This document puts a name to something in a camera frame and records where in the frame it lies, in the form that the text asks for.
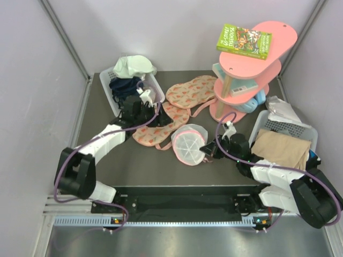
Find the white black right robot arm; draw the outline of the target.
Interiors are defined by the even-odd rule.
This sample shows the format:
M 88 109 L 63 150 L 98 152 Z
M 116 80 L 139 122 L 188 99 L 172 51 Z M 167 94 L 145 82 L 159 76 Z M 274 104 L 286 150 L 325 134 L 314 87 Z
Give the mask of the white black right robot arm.
M 286 210 L 320 229 L 340 221 L 342 196 L 319 169 L 321 160 L 310 145 L 310 141 L 261 130 L 253 143 L 240 133 L 219 134 L 199 150 L 214 159 L 235 161 L 241 175 L 260 183 L 250 197 L 253 210 Z

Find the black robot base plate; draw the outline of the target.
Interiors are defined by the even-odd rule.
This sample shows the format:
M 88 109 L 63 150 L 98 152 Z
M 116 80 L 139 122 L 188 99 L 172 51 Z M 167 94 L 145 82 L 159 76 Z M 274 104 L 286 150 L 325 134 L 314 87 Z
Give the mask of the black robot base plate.
M 278 209 L 257 200 L 260 186 L 121 186 L 114 203 L 129 212 L 130 222 L 231 222 L 271 217 Z

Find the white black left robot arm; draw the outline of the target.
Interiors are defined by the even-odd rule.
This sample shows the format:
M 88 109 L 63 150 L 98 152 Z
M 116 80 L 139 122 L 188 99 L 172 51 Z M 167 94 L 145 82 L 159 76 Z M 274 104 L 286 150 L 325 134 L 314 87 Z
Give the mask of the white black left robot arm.
M 142 127 L 164 127 L 173 123 L 161 102 L 153 103 L 145 97 L 129 96 L 119 115 L 90 141 L 62 150 L 54 180 L 57 191 L 73 195 L 74 200 L 101 201 L 109 212 L 121 208 L 121 198 L 115 188 L 96 179 L 96 165 L 112 149 L 126 142 Z

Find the white mesh pink-trim laundry bag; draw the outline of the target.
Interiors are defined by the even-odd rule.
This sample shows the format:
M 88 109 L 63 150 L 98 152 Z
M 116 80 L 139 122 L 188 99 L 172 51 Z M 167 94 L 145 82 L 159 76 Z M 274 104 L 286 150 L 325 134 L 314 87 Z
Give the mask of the white mesh pink-trim laundry bag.
M 188 166 L 211 162 L 200 150 L 207 144 L 207 140 L 207 130 L 197 124 L 183 125 L 171 136 L 172 148 L 177 159 Z

